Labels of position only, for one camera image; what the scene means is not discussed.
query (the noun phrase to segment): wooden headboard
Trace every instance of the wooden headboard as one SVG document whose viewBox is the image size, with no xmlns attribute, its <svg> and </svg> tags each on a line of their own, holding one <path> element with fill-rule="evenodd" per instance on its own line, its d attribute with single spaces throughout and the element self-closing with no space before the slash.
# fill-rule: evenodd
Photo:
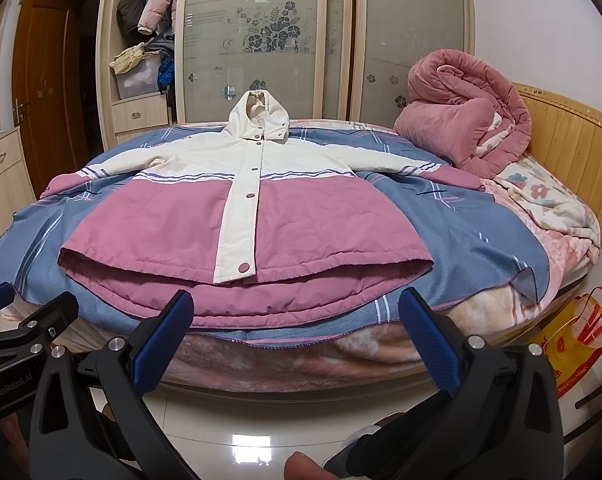
<svg viewBox="0 0 602 480">
<path fill-rule="evenodd" d="M 515 86 L 532 117 L 528 153 L 590 206 L 602 237 L 602 113 L 546 90 Z"/>
</svg>

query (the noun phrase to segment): drawer handle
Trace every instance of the drawer handle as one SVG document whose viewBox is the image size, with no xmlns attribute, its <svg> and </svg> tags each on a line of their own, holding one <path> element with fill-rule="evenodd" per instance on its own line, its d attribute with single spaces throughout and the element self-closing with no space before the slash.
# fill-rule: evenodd
<svg viewBox="0 0 602 480">
<path fill-rule="evenodd" d="M 5 160 L 5 155 L 7 155 L 7 154 L 8 154 L 8 152 L 1 153 L 1 155 L 0 155 L 0 164 Z"/>
</svg>

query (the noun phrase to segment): hood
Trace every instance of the hood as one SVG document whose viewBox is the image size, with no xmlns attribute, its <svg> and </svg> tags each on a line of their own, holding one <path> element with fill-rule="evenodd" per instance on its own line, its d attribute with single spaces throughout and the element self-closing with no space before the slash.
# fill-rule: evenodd
<svg viewBox="0 0 602 480">
<path fill-rule="evenodd" d="M 238 139 L 286 140 L 290 118 L 267 90 L 243 94 L 228 117 L 224 132 Z"/>
</svg>

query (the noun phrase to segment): yellow shopping bag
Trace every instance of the yellow shopping bag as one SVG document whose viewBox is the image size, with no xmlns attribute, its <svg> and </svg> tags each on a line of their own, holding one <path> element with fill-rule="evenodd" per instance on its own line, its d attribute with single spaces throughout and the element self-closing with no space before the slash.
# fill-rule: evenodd
<svg viewBox="0 0 602 480">
<path fill-rule="evenodd" d="M 543 348 L 555 371 L 557 396 L 579 382 L 602 354 L 602 306 L 590 294 L 577 296 L 531 342 Z"/>
</svg>

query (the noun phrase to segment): wooden door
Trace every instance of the wooden door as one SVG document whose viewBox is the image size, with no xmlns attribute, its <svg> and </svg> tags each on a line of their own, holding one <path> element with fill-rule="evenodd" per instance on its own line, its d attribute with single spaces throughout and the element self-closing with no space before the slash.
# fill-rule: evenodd
<svg viewBox="0 0 602 480">
<path fill-rule="evenodd" d="M 12 225 L 12 215 L 33 201 L 22 161 L 0 174 L 0 234 Z"/>
<path fill-rule="evenodd" d="M 22 0 L 12 96 L 34 194 L 88 160 L 79 90 L 79 29 L 71 0 Z"/>
</svg>

